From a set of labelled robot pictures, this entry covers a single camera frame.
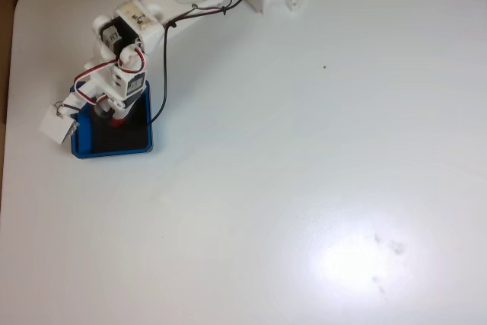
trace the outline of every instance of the blue component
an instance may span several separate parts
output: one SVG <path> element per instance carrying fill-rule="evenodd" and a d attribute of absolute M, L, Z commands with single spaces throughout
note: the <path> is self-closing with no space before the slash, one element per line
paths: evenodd
<path fill-rule="evenodd" d="M 145 120 L 148 123 L 151 120 L 151 91 L 148 81 L 145 82 L 145 85 L 147 88 L 135 102 L 136 105 L 134 105 L 133 108 L 137 108 L 137 104 L 139 105 L 139 108 L 144 108 L 143 105 L 145 104 Z M 127 134 L 127 141 L 130 141 L 134 134 L 143 134 L 143 140 L 147 141 L 146 146 L 138 146 L 137 148 L 126 146 L 125 148 L 119 148 L 115 151 L 94 151 L 94 140 L 96 137 L 99 137 L 100 134 L 93 136 L 93 132 L 95 131 L 96 133 L 97 127 L 94 125 L 95 122 L 91 119 L 91 105 L 86 104 L 81 110 L 81 113 L 76 113 L 72 115 L 72 117 L 79 123 L 78 128 L 71 137 L 71 152 L 76 158 L 86 159 L 113 155 L 141 154 L 152 150 L 152 125 L 146 129 L 127 129 L 126 132 L 122 131 L 122 134 Z"/>

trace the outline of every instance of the black wire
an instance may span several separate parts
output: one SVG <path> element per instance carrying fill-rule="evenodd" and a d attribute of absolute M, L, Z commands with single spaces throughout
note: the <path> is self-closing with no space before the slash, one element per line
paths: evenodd
<path fill-rule="evenodd" d="M 235 8 L 237 5 L 239 5 L 243 0 L 237 0 L 233 5 L 227 6 L 227 7 L 221 7 L 218 10 L 215 11 L 207 11 L 205 13 L 198 13 L 198 14 L 193 14 L 193 15 L 188 15 L 191 11 L 194 9 L 198 8 L 193 8 L 191 11 L 186 12 L 185 14 L 182 14 L 176 18 L 174 18 L 172 21 L 167 22 L 167 24 L 164 26 L 164 29 L 166 30 L 164 32 L 164 45 L 163 45 L 163 71 L 164 71 L 164 99 L 162 100 L 162 105 L 161 108 L 159 108 L 159 111 L 156 113 L 156 115 L 147 123 L 146 126 L 150 126 L 162 113 L 164 110 L 164 107 L 166 106 L 166 101 L 167 101 L 167 31 L 169 30 L 170 27 L 175 27 L 176 22 L 182 21 L 184 19 L 190 19 L 190 18 L 197 18 L 197 17 L 204 17 L 206 15 L 210 14 L 218 14 L 218 13 L 223 13 L 226 14 L 227 11 Z"/>
<path fill-rule="evenodd" d="M 74 107 L 74 106 L 70 106 L 69 104 L 64 104 L 64 103 L 61 103 L 58 106 L 58 109 L 56 110 L 56 112 L 59 112 L 59 108 L 61 108 L 61 107 L 66 107 L 66 108 L 70 108 L 72 110 L 77 110 L 78 112 L 81 112 L 81 108 L 77 108 L 77 107 Z"/>

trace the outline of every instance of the blue base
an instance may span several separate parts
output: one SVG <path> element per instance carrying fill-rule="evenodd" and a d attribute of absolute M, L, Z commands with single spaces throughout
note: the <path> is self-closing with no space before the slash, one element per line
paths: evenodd
<path fill-rule="evenodd" d="M 133 116 L 137 115 L 140 119 L 144 118 L 145 123 L 151 120 L 151 93 L 148 81 L 145 82 L 147 88 L 141 97 L 135 102 L 127 121 L 124 122 L 123 127 L 117 129 L 112 127 L 109 123 L 101 125 L 98 121 L 93 121 L 93 118 L 98 118 L 92 113 L 90 104 L 86 104 L 80 113 L 76 113 L 72 117 L 78 121 L 79 126 L 71 137 L 71 151 L 72 154 L 79 159 L 86 158 L 101 158 L 103 156 L 114 155 L 130 155 L 150 152 L 152 150 L 152 126 L 140 128 L 141 121 L 136 121 L 138 125 L 131 126 L 135 119 Z M 107 129 L 114 129 L 115 137 L 106 133 Z"/>

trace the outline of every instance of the white tabletop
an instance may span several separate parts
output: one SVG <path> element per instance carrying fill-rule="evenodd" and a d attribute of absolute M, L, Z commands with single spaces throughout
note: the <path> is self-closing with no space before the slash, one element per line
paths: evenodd
<path fill-rule="evenodd" d="M 122 1 L 18 3 L 0 323 L 487 322 L 486 0 L 208 17 L 153 152 L 80 161 L 37 128 Z"/>

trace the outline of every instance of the robotic arm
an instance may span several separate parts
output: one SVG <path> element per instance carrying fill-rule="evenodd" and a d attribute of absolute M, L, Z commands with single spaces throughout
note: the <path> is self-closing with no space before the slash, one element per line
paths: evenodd
<path fill-rule="evenodd" d="M 120 5 L 113 17 L 97 17 L 92 24 L 96 36 L 93 58 L 84 66 L 85 72 L 75 78 L 74 91 L 61 104 L 49 108 L 40 130 L 62 143 L 78 125 L 71 115 L 85 104 L 92 105 L 101 118 L 120 124 L 145 91 L 148 55 L 161 45 L 165 55 L 169 27 L 185 20 L 171 31 L 173 36 L 199 17 L 225 13 L 243 0 L 232 1 L 130 0 Z M 250 3 L 256 7 L 255 0 Z"/>

